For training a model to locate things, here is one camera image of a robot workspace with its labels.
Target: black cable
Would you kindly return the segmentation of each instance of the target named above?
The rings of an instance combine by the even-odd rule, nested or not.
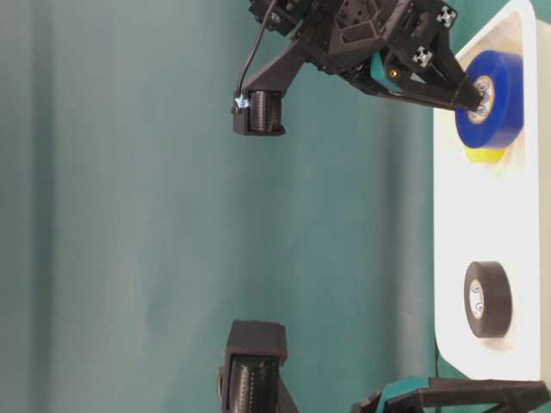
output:
[[[249,57],[245,62],[245,66],[243,66],[243,69],[241,70],[241,74],[239,75],[239,80],[238,80],[238,88],[237,88],[238,96],[243,95],[243,81],[245,80],[245,75],[247,74],[247,71],[251,66],[252,60],[255,58],[255,55],[258,52],[258,47],[260,46],[260,42],[262,41],[262,36],[264,35],[264,31],[268,26],[269,16],[271,15],[274,7],[276,6],[276,3],[277,3],[277,0],[272,0],[271,3],[269,4],[268,9],[266,10],[266,15],[264,15],[264,18],[263,18],[262,26],[260,26],[260,29],[258,30],[257,39],[255,40],[251,53],[249,53]]]

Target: tape roll label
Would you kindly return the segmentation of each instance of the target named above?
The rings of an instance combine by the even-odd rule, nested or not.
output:
[[[484,123],[492,112],[493,104],[496,101],[496,88],[493,85],[492,78],[486,75],[476,79],[474,87],[484,95],[484,99],[482,99],[478,111],[468,113],[468,119],[475,125],[479,125]]]
[[[482,317],[484,317],[484,290],[482,290],[482,285],[478,280],[473,280],[471,282],[471,287],[469,288],[469,301],[474,318],[477,320],[482,319]]]

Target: screw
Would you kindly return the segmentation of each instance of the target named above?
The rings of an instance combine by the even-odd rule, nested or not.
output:
[[[275,24],[279,24],[279,23],[282,22],[281,17],[277,13],[274,13],[274,12],[272,12],[271,15],[269,15],[269,19]]]

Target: black 3d-printed part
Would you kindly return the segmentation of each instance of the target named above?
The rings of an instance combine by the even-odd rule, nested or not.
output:
[[[234,321],[221,370],[221,411],[241,413],[244,406],[272,413],[279,393],[279,366],[287,359],[285,327],[259,321]],[[254,398],[256,392],[262,399]]]

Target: teal plastic part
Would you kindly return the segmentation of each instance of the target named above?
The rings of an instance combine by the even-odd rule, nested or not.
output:
[[[416,391],[417,389],[428,389],[429,379],[427,377],[410,377],[387,385],[381,394],[381,401],[377,406],[376,413],[383,413],[385,403],[391,398]]]
[[[392,92],[400,92],[399,87],[392,83],[390,79],[388,79],[385,72],[385,67],[382,63],[381,54],[379,52],[374,54],[373,58],[371,59],[371,77],[382,84],[388,90]]]

